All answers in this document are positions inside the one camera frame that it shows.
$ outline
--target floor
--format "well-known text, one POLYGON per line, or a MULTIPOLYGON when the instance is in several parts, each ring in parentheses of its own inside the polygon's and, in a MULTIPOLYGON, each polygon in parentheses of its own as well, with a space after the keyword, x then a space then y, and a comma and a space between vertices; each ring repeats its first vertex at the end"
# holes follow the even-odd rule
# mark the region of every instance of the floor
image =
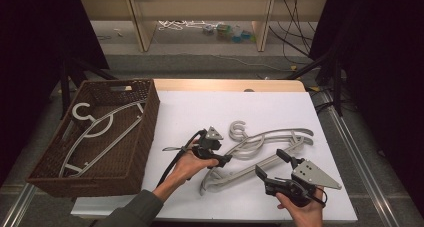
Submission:
MULTIPOLYGON (((246 39, 241 43, 220 40, 215 35, 207 36, 202 29, 182 25, 176 29, 157 30, 148 52, 140 53, 132 24, 129 22, 92 22, 99 42, 111 67, 108 72, 120 79, 146 78, 220 78, 220 79, 280 79, 287 77, 293 69, 301 68, 311 62, 299 51, 287 45, 273 33, 267 37, 264 52, 258 52, 254 40, 246 39)), ((249 23, 226 22, 239 25, 246 31, 252 31, 249 23)), ((302 34, 313 37, 316 23, 301 23, 302 34)), ((271 28, 280 36, 285 36, 283 28, 289 23, 272 23, 271 28)), ((301 38, 287 35, 287 41, 302 51, 308 51, 301 38)), ((316 87, 314 78, 318 70, 302 76, 305 87, 316 87)), ((358 222, 341 224, 326 223, 325 226, 424 226, 422 216, 412 203, 408 193, 393 172, 390 164, 381 153, 378 145, 364 123, 361 113, 343 88, 343 117, 339 118, 332 107, 321 105, 331 101, 331 86, 321 86, 320 91, 310 91, 311 99, 317 106, 317 113, 337 167, 358 216, 358 222), (351 135, 350 142, 361 153, 371 175, 371 182, 381 191, 381 198, 389 203, 393 211, 394 224, 385 220, 376 208, 374 195, 369 191, 370 179, 364 178, 357 167, 352 151, 343 136, 342 125, 347 126, 351 135)), ((6 221, 7 213, 17 200, 29 175, 41 157, 54 134, 61 115, 60 89, 51 94, 51 103, 44 110, 43 118, 34 131, 28 146, 21 155, 8 179, 0 189, 0 219, 6 221)), ((73 202, 67 198, 53 198, 37 190, 19 226, 91 226, 92 220, 70 215, 73 202)), ((275 224, 212 224, 212 223, 169 223, 155 222, 153 226, 292 226, 290 222, 275 224)))

